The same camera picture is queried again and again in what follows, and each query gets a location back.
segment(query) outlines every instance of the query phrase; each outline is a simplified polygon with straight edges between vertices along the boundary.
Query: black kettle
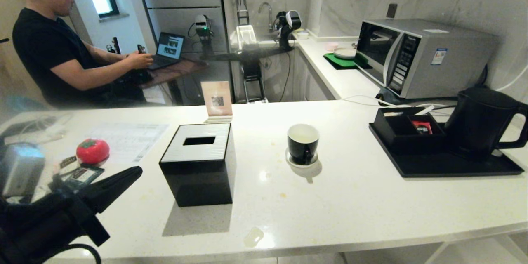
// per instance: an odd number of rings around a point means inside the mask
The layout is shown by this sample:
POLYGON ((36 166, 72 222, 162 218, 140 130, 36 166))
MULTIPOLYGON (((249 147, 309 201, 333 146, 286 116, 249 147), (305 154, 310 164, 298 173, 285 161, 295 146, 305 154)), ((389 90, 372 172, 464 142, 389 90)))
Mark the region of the black kettle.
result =
POLYGON ((445 124, 450 151, 470 160, 485 161, 496 148, 520 148, 526 145, 528 105, 498 91, 471 87, 458 92, 458 104, 445 124), (500 142, 517 113, 527 119, 519 139, 500 142))

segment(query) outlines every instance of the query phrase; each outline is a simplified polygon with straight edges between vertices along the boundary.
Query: black box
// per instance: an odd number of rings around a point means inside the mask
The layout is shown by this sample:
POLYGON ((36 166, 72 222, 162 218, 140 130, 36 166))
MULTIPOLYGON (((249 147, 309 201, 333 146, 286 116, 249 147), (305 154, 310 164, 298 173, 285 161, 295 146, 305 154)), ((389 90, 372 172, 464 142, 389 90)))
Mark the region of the black box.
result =
POLYGON ((446 138, 431 114, 416 115, 424 108, 380 108, 377 110, 374 128, 394 153, 423 154, 441 151, 446 138), (386 113, 402 113, 385 116, 386 113), (412 121, 430 123, 432 134, 420 134, 412 121))
POLYGON ((179 207, 232 203, 230 123, 179 126, 159 164, 179 207))

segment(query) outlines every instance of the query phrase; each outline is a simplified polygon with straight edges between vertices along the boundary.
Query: qr code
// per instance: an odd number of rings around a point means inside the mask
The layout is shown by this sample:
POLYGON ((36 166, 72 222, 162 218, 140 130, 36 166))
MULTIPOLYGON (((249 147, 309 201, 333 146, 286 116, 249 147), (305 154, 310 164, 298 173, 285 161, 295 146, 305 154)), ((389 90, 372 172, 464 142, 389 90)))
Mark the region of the qr code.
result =
POLYGON ((218 96, 218 97, 211 97, 213 99, 213 106, 224 106, 224 97, 218 96))

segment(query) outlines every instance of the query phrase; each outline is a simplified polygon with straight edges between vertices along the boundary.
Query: microwave control panel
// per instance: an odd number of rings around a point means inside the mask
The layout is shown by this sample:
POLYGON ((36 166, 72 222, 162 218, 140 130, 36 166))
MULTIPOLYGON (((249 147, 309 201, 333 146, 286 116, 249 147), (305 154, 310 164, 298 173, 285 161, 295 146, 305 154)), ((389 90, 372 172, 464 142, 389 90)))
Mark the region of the microwave control panel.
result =
POLYGON ((389 88, 401 95, 403 84, 407 79, 407 74, 413 64, 416 50, 420 44, 420 38, 405 34, 402 40, 402 46, 398 58, 396 59, 396 67, 392 74, 392 80, 389 88))

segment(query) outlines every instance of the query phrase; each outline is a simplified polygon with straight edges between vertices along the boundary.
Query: saucer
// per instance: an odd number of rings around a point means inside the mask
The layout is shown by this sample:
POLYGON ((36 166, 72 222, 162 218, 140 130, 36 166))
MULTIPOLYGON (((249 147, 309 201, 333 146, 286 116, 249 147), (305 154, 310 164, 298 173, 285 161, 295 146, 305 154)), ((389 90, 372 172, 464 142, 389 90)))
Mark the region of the saucer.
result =
POLYGON ((285 156, 286 156, 286 161, 288 162, 288 164, 292 165, 293 167, 296 167, 296 168, 310 168, 315 163, 317 163, 317 159, 318 159, 318 155, 317 155, 317 153, 315 153, 315 155, 312 157, 312 159, 310 161, 310 164, 308 164, 308 165, 299 165, 299 164, 297 164, 296 162, 293 161, 292 155, 290 155, 290 152, 289 152, 289 150, 287 148, 286 148, 285 156))

